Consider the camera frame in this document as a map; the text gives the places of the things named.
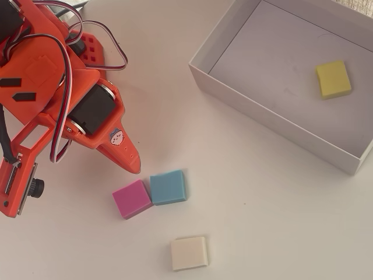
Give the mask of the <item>orange gripper finger with sticker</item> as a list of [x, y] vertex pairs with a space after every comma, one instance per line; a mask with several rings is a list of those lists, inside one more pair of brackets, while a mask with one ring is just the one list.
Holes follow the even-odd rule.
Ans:
[[140, 156], [127, 135], [118, 89], [100, 78], [68, 114], [68, 138], [95, 149], [128, 172], [139, 172]]

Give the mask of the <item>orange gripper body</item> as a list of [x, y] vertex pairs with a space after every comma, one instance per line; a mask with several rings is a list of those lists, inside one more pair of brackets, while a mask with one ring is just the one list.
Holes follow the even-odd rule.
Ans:
[[[104, 85], [109, 98], [116, 94], [96, 68], [86, 66], [71, 50], [67, 50], [72, 67], [72, 92], [69, 109], [79, 105], [95, 84]], [[54, 40], [25, 40], [14, 50], [10, 61], [1, 67], [1, 104], [20, 121], [6, 126], [11, 137], [31, 133], [27, 125], [40, 123], [37, 116], [49, 114], [56, 122], [61, 106], [63, 87], [60, 85], [65, 72], [64, 59]]]

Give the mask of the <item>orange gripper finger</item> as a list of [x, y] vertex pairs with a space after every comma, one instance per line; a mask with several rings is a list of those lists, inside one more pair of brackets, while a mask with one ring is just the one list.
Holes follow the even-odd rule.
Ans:
[[97, 150], [126, 171], [140, 173], [140, 157], [134, 147], [98, 147]]

